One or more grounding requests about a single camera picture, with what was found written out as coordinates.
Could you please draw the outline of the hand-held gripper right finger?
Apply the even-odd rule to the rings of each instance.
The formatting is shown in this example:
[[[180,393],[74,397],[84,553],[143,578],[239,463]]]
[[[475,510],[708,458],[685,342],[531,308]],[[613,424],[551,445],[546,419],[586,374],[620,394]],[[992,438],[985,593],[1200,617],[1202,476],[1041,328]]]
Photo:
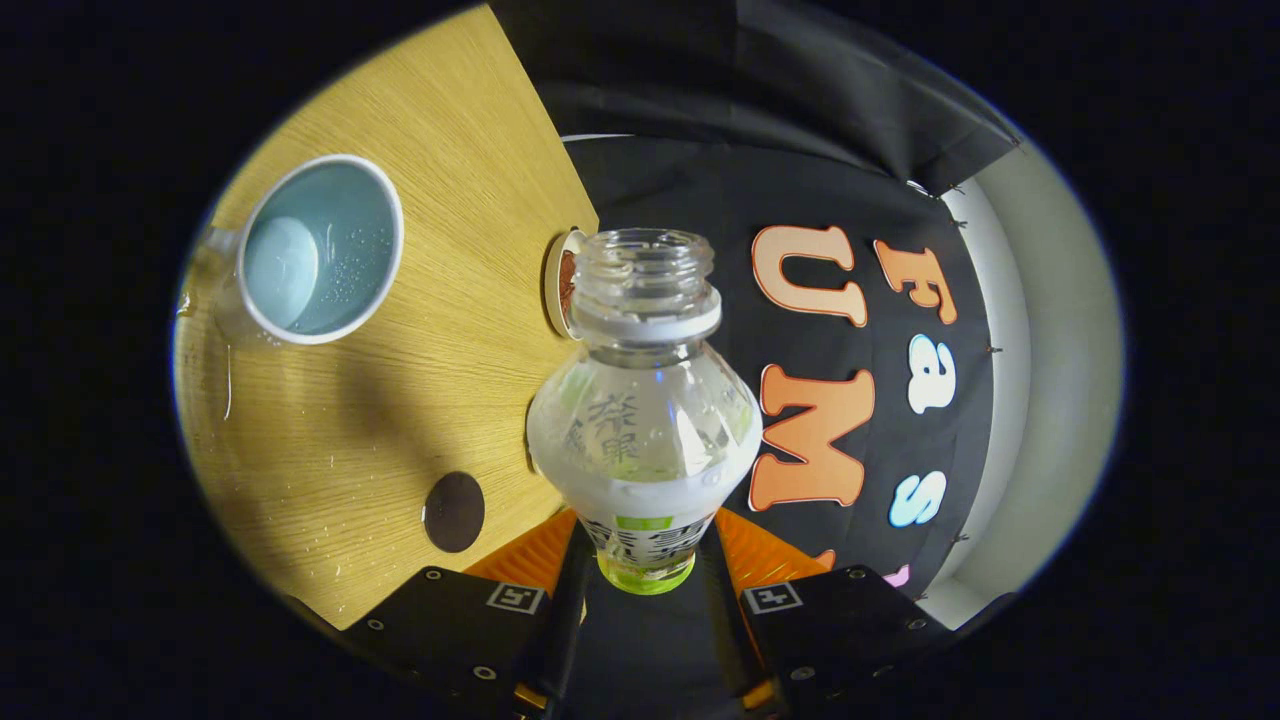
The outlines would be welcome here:
[[[745,719],[867,719],[883,687],[951,642],[868,566],[828,569],[727,509],[701,538],[700,565],[727,605]]]

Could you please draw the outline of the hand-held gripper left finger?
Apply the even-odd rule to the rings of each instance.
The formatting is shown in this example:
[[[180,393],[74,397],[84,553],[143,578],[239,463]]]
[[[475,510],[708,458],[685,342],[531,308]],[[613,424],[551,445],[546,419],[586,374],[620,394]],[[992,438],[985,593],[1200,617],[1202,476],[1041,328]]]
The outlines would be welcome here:
[[[562,719],[594,562],[564,509],[465,571],[422,568],[346,628],[291,607],[445,719]]]

